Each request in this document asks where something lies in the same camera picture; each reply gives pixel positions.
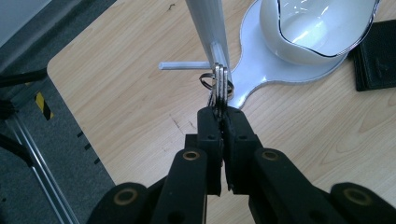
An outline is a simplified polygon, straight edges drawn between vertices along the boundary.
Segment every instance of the metal ring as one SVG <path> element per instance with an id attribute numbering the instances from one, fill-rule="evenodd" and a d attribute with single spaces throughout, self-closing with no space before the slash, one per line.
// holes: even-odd
<path id="1" fill-rule="evenodd" d="M 203 78 L 206 78 L 206 77 L 211 77 L 213 79 L 213 78 L 215 78 L 215 74 L 213 74 L 213 73 L 203 73 L 199 77 L 199 80 L 201 81 L 202 85 L 205 86 L 208 90 L 211 91 L 213 89 L 213 86 L 203 80 Z"/>
<path id="2" fill-rule="evenodd" d="M 262 157 L 268 161 L 277 161 L 279 160 L 279 155 L 273 151 L 264 151 L 262 153 Z"/>
<path id="3" fill-rule="evenodd" d="M 368 206 L 373 203 L 371 197 L 360 189 L 348 188 L 343 190 L 344 195 L 347 199 L 362 206 Z"/>
<path id="4" fill-rule="evenodd" d="M 213 73 L 215 74 L 215 86 L 212 91 L 214 112 L 218 119 L 221 120 L 227 109 L 228 69 L 222 64 L 215 63 Z"/>
<path id="5" fill-rule="evenodd" d="M 131 193 L 132 195 L 128 198 L 122 198 L 121 195 L 125 194 L 125 193 Z M 114 195 L 114 203 L 117 205 L 127 205 L 129 203 L 132 203 L 134 200 L 136 200 L 137 198 L 137 190 L 132 189 L 132 188 L 128 188 L 128 189 L 122 189 L 119 192 L 116 193 L 116 195 Z"/>
<path id="6" fill-rule="evenodd" d="M 227 81 L 227 94 L 230 98 L 233 96 L 233 83 L 230 80 Z"/>
<path id="7" fill-rule="evenodd" d="M 183 158 L 186 161 L 195 161 L 200 157 L 200 154 L 196 151 L 186 151 L 183 153 Z"/>

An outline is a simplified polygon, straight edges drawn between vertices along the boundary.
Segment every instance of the white stick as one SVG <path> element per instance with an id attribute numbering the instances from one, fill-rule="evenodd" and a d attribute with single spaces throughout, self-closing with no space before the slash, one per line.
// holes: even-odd
<path id="1" fill-rule="evenodd" d="M 196 70 L 212 69 L 209 62 L 160 62 L 160 70 Z"/>

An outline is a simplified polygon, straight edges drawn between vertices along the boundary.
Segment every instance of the table surface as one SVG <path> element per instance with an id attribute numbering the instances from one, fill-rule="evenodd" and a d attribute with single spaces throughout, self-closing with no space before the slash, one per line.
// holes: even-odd
<path id="1" fill-rule="evenodd" d="M 224 0 L 231 58 L 254 1 Z M 376 21 L 396 19 L 383 0 Z M 183 0 L 119 0 L 48 66 L 49 76 L 116 184 L 149 186 L 169 171 L 208 92 L 202 71 L 160 71 L 161 61 L 206 61 Z M 356 92 L 353 63 L 305 85 L 271 84 L 242 109 L 265 147 L 283 151 L 326 191 L 361 184 L 396 206 L 396 89 Z M 252 223 L 247 196 L 208 197 L 208 223 Z"/>

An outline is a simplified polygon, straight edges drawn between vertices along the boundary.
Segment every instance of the white bowl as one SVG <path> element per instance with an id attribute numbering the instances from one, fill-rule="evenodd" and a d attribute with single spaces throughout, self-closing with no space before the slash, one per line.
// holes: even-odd
<path id="1" fill-rule="evenodd" d="M 267 47 L 297 64 L 340 60 L 367 35 L 379 0 L 262 0 Z"/>

